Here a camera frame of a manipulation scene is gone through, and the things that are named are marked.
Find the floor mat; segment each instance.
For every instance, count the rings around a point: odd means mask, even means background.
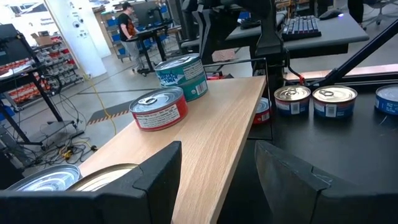
[[[106,121],[110,118],[116,118],[129,112],[129,106],[132,101],[125,102],[116,106],[112,106],[106,109],[106,112],[110,115],[109,117],[105,114],[104,110],[94,112],[91,118],[88,120],[87,125],[95,124],[101,121]]]

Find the can lid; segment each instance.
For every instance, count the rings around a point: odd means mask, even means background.
[[[15,191],[63,191],[80,178],[79,168],[65,164],[53,166],[22,179],[7,190]]]
[[[388,85],[376,90],[376,95],[393,102],[398,102],[398,85]]]
[[[73,184],[68,190],[94,192],[127,174],[136,164],[118,164],[100,169]]]
[[[184,65],[184,64],[191,62],[193,60],[196,60],[198,58],[199,58],[199,54],[187,54],[187,55],[175,57],[171,60],[168,60],[166,62],[161,62],[160,64],[156,65],[155,71],[179,67],[181,65]]]
[[[143,113],[161,109],[176,102],[183,95],[180,87],[165,87],[142,95],[130,104],[130,111]]]
[[[311,90],[305,86],[284,86],[275,91],[274,96],[278,100],[295,101],[302,100],[311,94]]]
[[[257,105],[256,113],[262,113],[268,109],[269,109],[269,100],[267,98],[262,97],[260,99],[259,104]]]
[[[342,103],[356,98],[358,93],[346,86],[324,86],[312,93],[313,97],[326,103]]]

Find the computer mouse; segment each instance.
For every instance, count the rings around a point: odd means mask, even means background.
[[[338,17],[340,14],[342,15],[343,12],[341,12],[338,9],[330,9],[330,10],[327,10],[327,12],[323,13],[322,15],[320,15],[319,19],[320,20],[327,20],[327,19]]]

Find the person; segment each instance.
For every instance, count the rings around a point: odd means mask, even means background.
[[[363,0],[348,0],[348,10],[351,17],[362,27]]]
[[[139,72],[140,70],[142,70],[144,68],[144,64],[142,63],[139,56],[137,42],[128,42],[128,40],[132,39],[139,31],[134,27],[134,24],[132,23],[132,20],[130,18],[130,15],[133,12],[130,3],[123,3],[122,9],[123,13],[120,14],[118,17],[120,41],[124,49],[126,49],[126,53],[129,54],[132,57],[133,61],[136,63],[135,67],[137,68],[137,70],[134,68],[132,69],[132,71],[135,73],[136,71]]]

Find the nutrition label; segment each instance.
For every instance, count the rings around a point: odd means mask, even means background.
[[[176,105],[151,114],[136,114],[136,121],[142,128],[158,128],[179,119],[180,113]]]
[[[203,69],[203,65],[201,64],[200,60],[184,67],[184,75],[187,80],[195,78],[203,72],[205,72],[205,70]]]

